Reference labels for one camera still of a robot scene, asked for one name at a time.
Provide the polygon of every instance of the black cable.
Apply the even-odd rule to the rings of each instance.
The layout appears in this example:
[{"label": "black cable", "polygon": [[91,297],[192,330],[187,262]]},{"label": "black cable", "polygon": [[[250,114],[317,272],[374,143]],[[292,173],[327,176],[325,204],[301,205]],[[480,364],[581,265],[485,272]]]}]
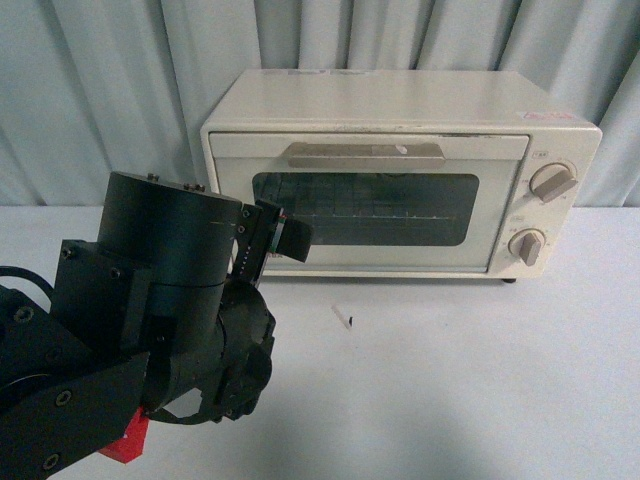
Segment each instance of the black cable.
[{"label": "black cable", "polygon": [[51,296],[53,295],[53,287],[51,284],[37,273],[27,270],[26,268],[0,266],[0,277],[24,278],[40,287],[40,290],[49,297],[49,300],[51,300]]}]

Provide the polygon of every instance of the red part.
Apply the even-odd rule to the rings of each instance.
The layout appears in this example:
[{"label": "red part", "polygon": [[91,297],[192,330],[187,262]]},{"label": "red part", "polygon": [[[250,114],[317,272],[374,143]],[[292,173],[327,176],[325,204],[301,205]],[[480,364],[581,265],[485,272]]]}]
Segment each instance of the red part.
[{"label": "red part", "polygon": [[100,450],[100,453],[120,463],[129,463],[142,455],[148,427],[149,417],[142,414],[142,407],[140,407],[124,431],[124,437],[107,445]]}]

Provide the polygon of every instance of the oven door handle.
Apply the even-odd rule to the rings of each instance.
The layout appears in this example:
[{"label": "oven door handle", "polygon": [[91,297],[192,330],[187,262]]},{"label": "oven door handle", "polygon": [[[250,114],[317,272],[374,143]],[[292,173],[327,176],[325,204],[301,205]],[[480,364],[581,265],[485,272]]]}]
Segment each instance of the oven door handle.
[{"label": "oven door handle", "polygon": [[282,153],[292,168],[422,170],[446,162],[435,143],[418,145],[349,145],[295,142]]}]

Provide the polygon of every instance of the oven door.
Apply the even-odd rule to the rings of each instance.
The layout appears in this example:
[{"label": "oven door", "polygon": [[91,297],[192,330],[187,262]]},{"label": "oven door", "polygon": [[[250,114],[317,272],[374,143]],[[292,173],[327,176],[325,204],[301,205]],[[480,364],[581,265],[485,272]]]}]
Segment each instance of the oven door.
[{"label": "oven door", "polygon": [[314,227],[266,273],[486,272],[529,138],[212,133],[212,185]]}]

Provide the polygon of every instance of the oven label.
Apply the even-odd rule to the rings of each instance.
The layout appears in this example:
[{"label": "oven label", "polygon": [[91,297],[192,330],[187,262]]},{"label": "oven label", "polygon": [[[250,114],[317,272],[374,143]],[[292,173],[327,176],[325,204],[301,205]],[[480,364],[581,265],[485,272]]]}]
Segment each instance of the oven label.
[{"label": "oven label", "polygon": [[517,112],[518,116],[524,120],[579,120],[573,113],[568,112]]}]

